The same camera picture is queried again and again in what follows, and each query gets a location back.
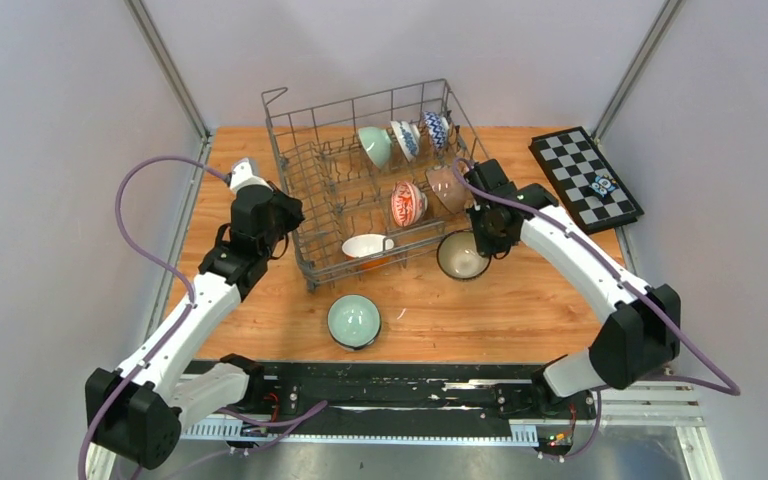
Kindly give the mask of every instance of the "white wall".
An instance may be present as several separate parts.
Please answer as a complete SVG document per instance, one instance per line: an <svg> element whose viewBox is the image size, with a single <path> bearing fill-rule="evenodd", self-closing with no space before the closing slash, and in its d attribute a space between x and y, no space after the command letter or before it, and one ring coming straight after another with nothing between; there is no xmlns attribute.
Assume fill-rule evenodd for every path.
<svg viewBox="0 0 768 480"><path fill-rule="evenodd" d="M83 386L147 325L160 272L119 238L138 161L196 138L122 1L0 1L0 479L75 478ZM186 168L127 194L168 254Z"/></svg>
<svg viewBox="0 0 768 480"><path fill-rule="evenodd" d="M643 274L676 288L682 327L743 387L702 399L724 478L766 478L768 2L688 1L604 143L646 210Z"/></svg>
<svg viewBox="0 0 768 480"><path fill-rule="evenodd" d="M592 127L661 3L146 1L212 127L440 77L473 124Z"/></svg>

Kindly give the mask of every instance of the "dish rack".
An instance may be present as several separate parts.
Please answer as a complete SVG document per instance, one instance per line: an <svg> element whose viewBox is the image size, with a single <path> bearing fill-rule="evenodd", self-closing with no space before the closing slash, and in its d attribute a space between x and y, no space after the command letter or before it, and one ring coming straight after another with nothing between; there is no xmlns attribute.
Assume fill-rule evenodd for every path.
<svg viewBox="0 0 768 480"><path fill-rule="evenodd" d="M271 105L288 90L267 90L261 97L281 186L303 204L305 221L292 239L309 291L371 271L360 266L372 259L387 259L375 269L404 267L409 258L435 251L446 234L468 228L466 213L446 210L425 178L426 169L450 168L458 156L476 161L490 158L445 79L273 113ZM419 123L425 111L449 121L449 137L441 151L434 151L425 125ZM412 162L399 148L389 128L391 120L419 126L420 152ZM392 154L383 169L373 165L358 139L357 129L365 126L386 127L390 134ZM399 180L414 183L428 198L423 218L406 227L395 223L390 210L390 195ZM343 242L365 233L385 235L395 246L373 256L348 259L342 252Z"/></svg>

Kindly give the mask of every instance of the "gray dish drying rack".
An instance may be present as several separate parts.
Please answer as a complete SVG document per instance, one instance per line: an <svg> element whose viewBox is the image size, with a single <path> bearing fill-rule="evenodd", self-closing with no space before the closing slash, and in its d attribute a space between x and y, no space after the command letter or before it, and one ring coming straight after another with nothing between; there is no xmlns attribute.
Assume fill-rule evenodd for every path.
<svg viewBox="0 0 768 480"><path fill-rule="evenodd" d="M489 159L484 145L445 79L347 98L314 107L273 113L271 105L287 87L261 94L266 126L283 190L302 201L305 221L292 234L296 262L309 291L323 284L360 275L361 264L386 258L387 265L407 265L411 257L436 250L448 233L468 228L465 212L451 213L437 199L425 178L429 167L451 167L455 157ZM450 125L446 147L435 152L422 112L444 115ZM408 162L390 128L390 121L419 125L420 153ZM392 140L390 161L378 169L357 137L364 126L386 128ZM407 180L428 197L428 210L420 221L396 225L390 211L395 183ZM349 260L342 252L345 240L378 233L395 247L375 256Z"/></svg>

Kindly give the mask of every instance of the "wood grain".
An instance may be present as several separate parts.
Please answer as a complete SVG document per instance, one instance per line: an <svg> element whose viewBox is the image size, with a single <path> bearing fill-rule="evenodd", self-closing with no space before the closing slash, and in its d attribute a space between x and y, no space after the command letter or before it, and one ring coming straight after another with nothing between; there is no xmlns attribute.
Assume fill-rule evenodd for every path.
<svg viewBox="0 0 768 480"><path fill-rule="evenodd" d="M518 186L539 182L550 189L528 144L531 137L555 130L477 129L490 155ZM265 128L219 129L209 164L228 171L244 156L259 161L263 177L277 180ZM224 184L205 177L179 263L188 277L197 273L212 247L216 228L229 220L231 200ZM613 232L593 238L622 262ZM176 284L170 298L177 303L184 293ZM381 335L361 352L340 348L326 326L331 303L349 293L367 296L381 311ZM312 294L291 249L270 263L269 272L218 326L198 357L238 353L260 360L542 363L589 345L598 327L578 292L523 246L472 282L446 277L431 254L408 260L405 268L380 268Z"/></svg>

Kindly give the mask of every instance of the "chessboard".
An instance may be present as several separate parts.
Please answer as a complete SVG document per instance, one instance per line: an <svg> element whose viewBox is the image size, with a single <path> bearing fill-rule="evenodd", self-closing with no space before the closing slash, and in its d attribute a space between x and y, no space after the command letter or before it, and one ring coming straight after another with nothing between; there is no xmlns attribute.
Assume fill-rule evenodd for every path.
<svg viewBox="0 0 768 480"><path fill-rule="evenodd" d="M643 215L584 128L534 137L529 149L584 233L621 227Z"/></svg>

